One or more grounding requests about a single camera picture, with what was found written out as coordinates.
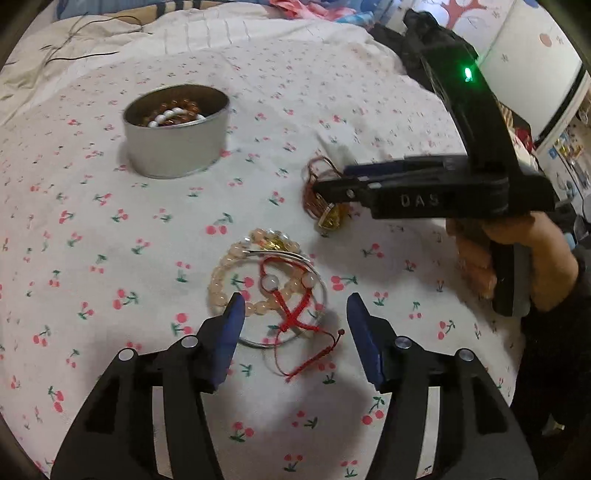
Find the bed sheet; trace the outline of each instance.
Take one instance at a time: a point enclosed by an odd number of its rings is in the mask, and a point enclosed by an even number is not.
[[[290,25],[314,37],[326,22]],[[329,286],[329,330],[348,330],[346,298],[358,291],[373,315],[424,348],[473,349],[512,398],[518,322],[493,316],[466,291],[441,222],[378,222],[356,206],[340,231],[321,236],[301,208],[302,170],[318,153],[346,163],[463,151],[443,104],[400,74],[394,54],[349,40],[251,40],[126,60],[6,124],[0,411],[42,471],[117,351],[165,349],[210,316],[212,269],[257,227],[287,233],[313,260]],[[184,82],[230,96],[226,149],[204,173],[141,177],[125,156],[121,111]],[[271,325],[275,315],[246,321]],[[282,364],[298,365],[323,341],[281,347]],[[225,383],[204,396],[225,477],[363,478],[390,399],[367,383],[350,335],[288,384],[268,354],[239,345]],[[417,475],[430,471],[436,421],[430,414]],[[155,414],[159,465],[170,474],[163,432]]]
[[[47,46],[62,45],[80,17],[55,22],[22,39],[9,58],[10,65],[0,72],[0,125],[14,115],[44,102],[87,72],[131,58],[221,48],[256,39],[271,42],[279,38],[325,43],[367,43],[386,50],[362,28],[354,25],[343,27],[331,22],[307,20],[293,22],[280,17],[281,13],[276,8],[237,2],[206,10],[171,12],[146,25],[143,32],[120,20],[102,22],[80,30],[56,56],[74,58],[114,51],[118,53],[75,62],[52,61],[45,66],[51,51]],[[106,19],[108,17],[90,15],[82,19],[76,28],[84,23]]]

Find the black cable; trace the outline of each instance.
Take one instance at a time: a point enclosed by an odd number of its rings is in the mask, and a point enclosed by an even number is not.
[[[52,51],[50,53],[50,58],[45,62],[45,64],[43,66],[46,66],[49,62],[53,61],[53,60],[80,60],[80,59],[86,59],[89,57],[99,57],[99,56],[105,56],[105,55],[114,55],[115,53],[119,53],[118,51],[112,51],[112,52],[108,52],[108,53],[93,53],[90,55],[82,55],[81,57],[74,57],[74,58],[66,58],[66,57],[56,57],[56,58],[51,58],[53,55],[55,55],[59,50],[61,50],[63,47],[65,47],[71,40],[72,38],[74,38],[76,36],[76,34],[82,30],[84,27],[87,27],[90,24],[93,23],[100,23],[100,22],[109,22],[111,20],[117,20],[118,18],[133,18],[134,20],[136,20],[139,23],[139,30],[134,30],[131,32],[126,32],[126,33],[135,33],[135,32],[144,32],[144,25],[141,22],[141,20],[137,17],[134,17],[133,15],[119,15],[118,17],[110,17],[110,18],[105,18],[102,20],[93,20],[91,22],[85,23],[84,25],[82,25],[80,28],[78,28],[76,31],[72,31],[74,29],[74,27],[84,18],[88,15],[88,13],[85,13],[84,15],[82,15],[78,20],[76,20],[76,22],[72,25],[72,27],[70,28],[70,32],[68,34],[68,38],[65,40],[65,42],[63,44],[61,44],[59,47],[57,47],[54,51]]]
[[[54,61],[54,60],[80,60],[80,59],[87,59],[89,57],[100,57],[103,55],[115,55],[116,53],[119,53],[118,51],[110,51],[109,53],[91,53],[90,55],[82,55],[81,57],[73,57],[71,59],[67,59],[65,57],[55,57],[53,59],[47,60],[45,62],[45,65],[47,65],[49,62]]]

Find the black jacket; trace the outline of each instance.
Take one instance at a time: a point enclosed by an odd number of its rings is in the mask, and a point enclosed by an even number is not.
[[[526,346],[511,409],[543,480],[590,475],[591,252],[574,253],[579,277],[568,298],[548,313],[532,310],[521,323]],[[543,434],[550,416],[564,429]]]

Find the tin can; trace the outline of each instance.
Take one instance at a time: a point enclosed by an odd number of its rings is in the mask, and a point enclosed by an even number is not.
[[[188,99],[205,119],[179,125],[143,126],[162,104]],[[205,85],[175,85],[142,95],[123,112],[127,153],[134,169],[153,179],[174,179],[205,170],[224,149],[230,99]]]

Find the gold charm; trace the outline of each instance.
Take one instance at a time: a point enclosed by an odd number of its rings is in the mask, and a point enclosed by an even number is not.
[[[265,238],[259,245],[261,250],[280,250],[283,252],[287,250],[287,246],[278,235]]]

